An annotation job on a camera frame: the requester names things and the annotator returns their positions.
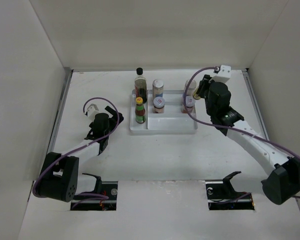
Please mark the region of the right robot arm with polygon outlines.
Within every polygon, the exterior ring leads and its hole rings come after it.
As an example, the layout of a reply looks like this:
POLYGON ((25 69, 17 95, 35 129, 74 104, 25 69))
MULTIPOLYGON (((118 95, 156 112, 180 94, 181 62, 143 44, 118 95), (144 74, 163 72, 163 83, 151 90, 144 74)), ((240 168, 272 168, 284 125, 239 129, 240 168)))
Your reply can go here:
POLYGON ((231 92, 227 85, 206 74, 197 94, 205 101, 206 113, 214 127, 240 145, 267 174, 261 181, 265 196, 281 205, 300 192, 300 158, 287 154, 251 128, 244 117, 230 106, 231 92))

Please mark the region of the dark soy sauce bottle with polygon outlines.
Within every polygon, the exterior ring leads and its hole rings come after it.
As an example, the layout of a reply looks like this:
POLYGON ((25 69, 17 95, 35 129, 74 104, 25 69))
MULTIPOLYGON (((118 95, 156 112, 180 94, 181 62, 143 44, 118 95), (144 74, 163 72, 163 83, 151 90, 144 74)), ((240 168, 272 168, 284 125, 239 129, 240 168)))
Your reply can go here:
POLYGON ((148 100, 147 80, 143 75, 144 71, 141 67, 136 69, 136 78, 134 80, 134 90, 137 98, 142 98, 143 103, 148 100))

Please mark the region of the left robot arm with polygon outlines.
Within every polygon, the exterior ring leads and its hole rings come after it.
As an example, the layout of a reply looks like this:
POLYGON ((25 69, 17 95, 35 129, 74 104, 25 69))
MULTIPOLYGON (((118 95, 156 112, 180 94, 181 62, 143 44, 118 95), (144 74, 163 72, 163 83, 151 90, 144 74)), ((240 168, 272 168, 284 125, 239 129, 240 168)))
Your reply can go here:
POLYGON ((106 199, 102 196, 101 177, 80 173, 80 167, 104 152, 109 136, 124 120, 122 113, 107 106, 106 112, 95 112, 84 140, 65 153, 49 152, 44 159, 40 175, 32 194, 37 198, 48 198, 70 202, 83 195, 90 199, 106 199))

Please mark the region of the orange spice jar back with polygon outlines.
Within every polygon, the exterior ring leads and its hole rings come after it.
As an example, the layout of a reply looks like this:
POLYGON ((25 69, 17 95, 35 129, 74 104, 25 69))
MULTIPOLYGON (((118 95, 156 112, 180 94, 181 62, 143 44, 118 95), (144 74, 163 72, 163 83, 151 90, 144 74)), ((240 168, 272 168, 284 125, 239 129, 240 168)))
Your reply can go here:
POLYGON ((181 112, 183 114, 187 114, 187 113, 191 114, 195 108, 195 103, 196 100, 192 96, 187 95, 185 97, 185 105, 184 104, 182 105, 181 112))

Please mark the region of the white granule jar blue label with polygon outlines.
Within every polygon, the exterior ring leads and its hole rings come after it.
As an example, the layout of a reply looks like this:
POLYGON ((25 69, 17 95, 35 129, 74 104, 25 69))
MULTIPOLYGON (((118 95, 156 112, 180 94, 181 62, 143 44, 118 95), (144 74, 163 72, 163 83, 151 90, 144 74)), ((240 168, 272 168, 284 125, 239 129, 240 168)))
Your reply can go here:
POLYGON ((164 94, 164 82, 160 79, 155 79, 152 82, 152 97, 162 97, 164 94))

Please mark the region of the orange spice jar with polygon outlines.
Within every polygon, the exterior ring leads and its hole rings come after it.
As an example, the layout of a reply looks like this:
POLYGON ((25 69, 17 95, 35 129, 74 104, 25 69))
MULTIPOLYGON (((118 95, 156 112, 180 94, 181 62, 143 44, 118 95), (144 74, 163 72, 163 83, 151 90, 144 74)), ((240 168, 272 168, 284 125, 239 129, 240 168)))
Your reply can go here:
POLYGON ((157 96, 153 99, 153 113, 162 114, 165 110, 165 99, 161 96, 157 96))
POLYGON ((185 105, 184 104, 182 105, 181 112, 183 114, 187 114, 187 113, 191 114, 195 108, 195 103, 196 100, 192 96, 187 95, 185 97, 185 105))

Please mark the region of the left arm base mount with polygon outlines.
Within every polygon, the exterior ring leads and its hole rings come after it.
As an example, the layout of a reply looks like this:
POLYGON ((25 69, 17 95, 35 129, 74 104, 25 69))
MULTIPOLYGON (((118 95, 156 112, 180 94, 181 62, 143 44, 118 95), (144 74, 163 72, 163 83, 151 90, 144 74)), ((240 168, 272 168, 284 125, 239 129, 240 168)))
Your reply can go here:
POLYGON ((71 211, 116 211, 118 182, 103 181, 100 176, 82 174, 70 204, 71 211))

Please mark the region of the orange spice jar front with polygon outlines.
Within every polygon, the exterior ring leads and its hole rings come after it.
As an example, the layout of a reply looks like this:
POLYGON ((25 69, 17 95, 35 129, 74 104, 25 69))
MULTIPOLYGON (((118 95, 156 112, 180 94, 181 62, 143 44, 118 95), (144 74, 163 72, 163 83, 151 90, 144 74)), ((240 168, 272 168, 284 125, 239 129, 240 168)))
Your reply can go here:
POLYGON ((161 96, 157 96, 153 99, 153 113, 162 114, 165 110, 165 99, 161 96))

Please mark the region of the small yellow oil bottle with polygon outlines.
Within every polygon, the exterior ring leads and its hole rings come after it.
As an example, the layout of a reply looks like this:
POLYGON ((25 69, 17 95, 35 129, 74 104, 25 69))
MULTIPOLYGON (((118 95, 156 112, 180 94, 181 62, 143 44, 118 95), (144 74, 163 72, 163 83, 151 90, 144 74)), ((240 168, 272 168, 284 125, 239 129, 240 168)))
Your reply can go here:
POLYGON ((198 86, 195 91, 193 92, 192 94, 192 97, 195 99, 195 100, 200 100, 201 97, 200 97, 200 90, 201 90, 201 87, 198 86))

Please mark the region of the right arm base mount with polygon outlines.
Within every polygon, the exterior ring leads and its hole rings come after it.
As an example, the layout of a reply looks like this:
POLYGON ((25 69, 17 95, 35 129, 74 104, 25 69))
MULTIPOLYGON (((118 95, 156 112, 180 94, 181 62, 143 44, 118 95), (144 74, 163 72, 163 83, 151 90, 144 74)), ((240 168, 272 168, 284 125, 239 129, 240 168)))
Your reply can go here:
POLYGON ((231 179, 240 173, 241 171, 234 171, 222 179, 205 181, 207 205, 210 211, 255 210, 252 194, 236 191, 231 183, 231 179))

